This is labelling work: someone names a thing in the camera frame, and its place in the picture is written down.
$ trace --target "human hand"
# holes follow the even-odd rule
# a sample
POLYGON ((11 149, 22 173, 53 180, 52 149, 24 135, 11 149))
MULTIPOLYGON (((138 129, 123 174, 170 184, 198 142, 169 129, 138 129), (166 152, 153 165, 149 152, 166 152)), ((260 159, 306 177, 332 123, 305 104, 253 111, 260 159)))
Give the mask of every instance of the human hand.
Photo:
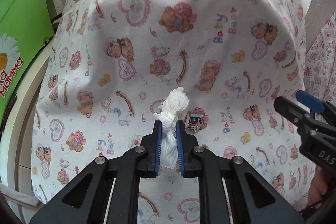
MULTIPOLYGON (((322 196, 325 195, 328 190, 328 180, 324 170, 316 165, 315 175, 308 191, 308 205, 312 205, 322 199, 322 196)), ((315 208, 319 208, 320 206, 321 203, 315 205, 315 208)))

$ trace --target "daisy graphic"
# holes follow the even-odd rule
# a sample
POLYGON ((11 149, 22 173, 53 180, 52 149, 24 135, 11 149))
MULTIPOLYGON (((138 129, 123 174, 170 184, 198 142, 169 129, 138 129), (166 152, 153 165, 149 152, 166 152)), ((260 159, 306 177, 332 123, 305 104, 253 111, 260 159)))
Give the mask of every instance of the daisy graphic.
POLYGON ((14 67, 16 60, 20 57, 16 40, 6 34, 0 36, 0 71, 3 69, 9 73, 14 67))

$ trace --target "metal screw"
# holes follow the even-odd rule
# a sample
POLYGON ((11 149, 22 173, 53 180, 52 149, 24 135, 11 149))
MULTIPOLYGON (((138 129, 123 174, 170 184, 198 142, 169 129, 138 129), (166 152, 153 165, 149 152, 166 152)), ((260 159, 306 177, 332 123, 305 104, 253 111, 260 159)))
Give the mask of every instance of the metal screw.
POLYGON ((310 136, 316 136, 316 131, 315 130, 309 130, 310 136))
POLYGON ((135 152, 137 152, 137 153, 142 153, 142 152, 145 152, 146 149, 145 149, 145 147, 139 145, 139 146, 137 146, 134 150, 135 150, 135 152))
POLYGON ((196 153, 202 153, 204 151, 204 147, 203 146, 195 146, 194 151, 196 153))
POLYGON ((96 162, 96 164, 103 164, 105 160, 105 157, 97 157, 94 161, 96 162))
POLYGON ((233 158, 233 161, 237 164, 242 164, 244 162, 244 159, 241 156, 235 156, 233 158))

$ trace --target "pink patterned cloth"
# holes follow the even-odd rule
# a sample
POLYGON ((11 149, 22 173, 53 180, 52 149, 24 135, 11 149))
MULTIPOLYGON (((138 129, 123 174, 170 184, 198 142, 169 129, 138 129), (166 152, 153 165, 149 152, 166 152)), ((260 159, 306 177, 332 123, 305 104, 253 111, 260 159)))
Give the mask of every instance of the pink patterned cloth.
MULTIPOLYGON (((273 102, 295 101, 304 81, 332 97, 335 31, 305 56, 301 12, 301 0, 68 0, 36 105, 35 195, 46 203, 95 157, 140 145, 182 86, 188 111, 203 115, 189 132, 199 145, 242 156, 290 204, 304 200, 315 166, 273 102)), ((138 223, 199 223, 197 182, 178 164, 141 180, 138 223)))

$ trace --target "white fabric with teddy bear print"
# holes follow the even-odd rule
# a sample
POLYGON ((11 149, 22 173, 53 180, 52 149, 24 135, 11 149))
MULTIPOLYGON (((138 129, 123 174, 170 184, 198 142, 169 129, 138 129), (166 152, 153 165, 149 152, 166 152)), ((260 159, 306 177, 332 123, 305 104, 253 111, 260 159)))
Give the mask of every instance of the white fabric with teddy bear print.
MULTIPOLYGON (((139 145, 183 87, 200 145, 304 200, 315 166, 273 102, 305 88, 305 51, 301 0, 68 0, 36 106, 35 195, 46 203, 95 157, 139 145)), ((138 223, 199 222, 198 181, 172 167, 141 180, 138 223)))

